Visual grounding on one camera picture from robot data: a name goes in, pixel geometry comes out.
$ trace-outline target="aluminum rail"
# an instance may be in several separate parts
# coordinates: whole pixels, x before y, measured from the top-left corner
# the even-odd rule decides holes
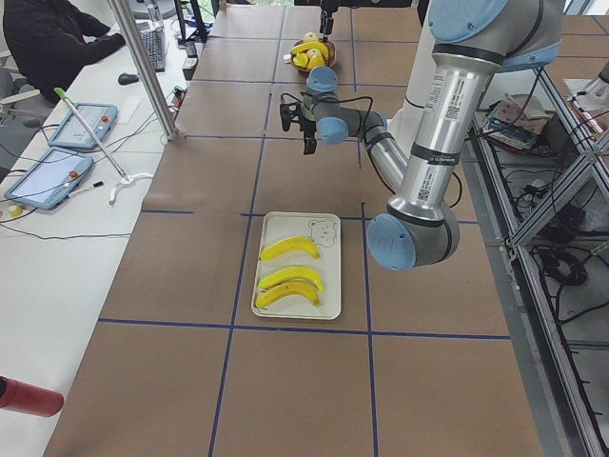
[[[140,38],[140,32],[137,30],[137,25],[133,18],[133,12],[131,12],[128,5],[128,0],[108,0],[108,2],[121,28],[121,33],[125,37],[133,63],[142,78],[152,108],[163,127],[165,137],[167,140],[173,140],[178,130],[167,107],[167,101],[161,90],[161,85],[156,78],[156,73],[148,60],[142,39]]]

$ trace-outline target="banana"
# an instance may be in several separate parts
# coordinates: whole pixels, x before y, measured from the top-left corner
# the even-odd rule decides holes
[[[289,281],[279,286],[271,288],[264,293],[260,293],[256,298],[256,308],[267,308],[277,300],[281,300],[288,295],[301,295],[311,304],[318,308],[321,305],[317,290],[308,283],[300,281]]]
[[[324,291],[324,281],[322,281],[320,273],[313,268],[302,266],[286,267],[279,271],[275,271],[264,277],[258,286],[260,288],[274,288],[280,284],[298,280],[308,281],[315,286],[319,292]]]
[[[309,52],[315,52],[309,55],[308,63],[306,64],[306,69],[311,71],[316,69],[317,67],[323,67],[325,65],[324,57],[318,50],[310,50]]]
[[[300,52],[296,55],[292,55],[292,63],[299,69],[306,69],[306,64],[308,64],[308,57],[304,52]]]
[[[327,50],[327,46],[319,41],[307,41],[306,43],[301,43],[300,45],[296,45],[290,53],[298,54],[299,52],[307,52],[308,50],[320,50],[322,56],[324,57],[325,62],[330,58],[330,53]]]
[[[317,245],[313,241],[303,236],[292,236],[264,248],[260,253],[260,260],[271,260],[291,250],[303,250],[311,254],[314,259],[320,257]]]

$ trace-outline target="white plate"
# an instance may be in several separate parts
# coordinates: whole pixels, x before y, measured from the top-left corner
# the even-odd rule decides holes
[[[299,250],[290,251],[270,261],[260,260],[260,252],[273,243],[291,236],[303,236],[315,242],[320,258],[314,259]],[[263,222],[263,234],[258,251],[259,260],[251,300],[251,310],[262,317],[297,319],[336,319],[341,314],[341,220],[335,214],[304,212],[270,212]],[[258,283],[268,274],[292,266],[316,269],[324,281],[319,292],[321,305],[316,308],[300,295],[289,295],[268,308],[256,308],[256,298],[262,290]]]

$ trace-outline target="yellow banana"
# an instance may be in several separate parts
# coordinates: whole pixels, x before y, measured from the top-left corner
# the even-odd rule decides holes
[[[319,292],[324,291],[324,281],[322,281],[320,273],[313,268],[303,266],[286,267],[279,271],[275,271],[264,277],[258,286],[260,288],[274,288],[277,285],[295,280],[308,281],[315,286]]]
[[[308,50],[319,50],[324,57],[324,60],[327,62],[330,58],[330,53],[327,50],[327,46],[319,41],[307,41],[306,43],[301,43],[300,45],[296,45],[290,53],[298,54],[299,52],[307,52]]]
[[[306,64],[306,69],[311,71],[316,69],[317,67],[323,67],[325,65],[325,60],[320,53],[313,54],[312,57],[309,57],[308,63]]]
[[[256,298],[256,308],[267,308],[288,295],[301,295],[318,308],[321,305],[317,290],[308,283],[290,281],[260,293]]]
[[[306,64],[308,64],[308,57],[304,52],[300,52],[292,56],[292,62],[296,67],[300,69],[306,69]]]
[[[303,236],[292,236],[264,248],[260,253],[260,260],[271,260],[291,250],[303,250],[308,252],[314,259],[319,259],[320,252],[317,245]]]

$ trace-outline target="label sticker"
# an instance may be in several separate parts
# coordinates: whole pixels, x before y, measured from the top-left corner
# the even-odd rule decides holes
[[[467,113],[471,100],[469,95],[474,82],[469,78],[459,77],[455,84],[452,94],[448,100],[448,106],[444,113],[444,119],[449,121],[462,122],[462,118]]]
[[[431,91],[427,97],[427,103],[425,103],[425,111],[436,112],[436,105],[440,101],[444,85],[446,84],[446,72],[437,71],[434,74],[434,80],[431,83]]]
[[[431,167],[427,169],[427,173],[422,180],[421,187],[419,188],[419,194],[417,195],[417,199],[425,203],[429,200],[429,194],[431,192],[431,188],[434,185],[434,181],[436,180],[436,170]]]

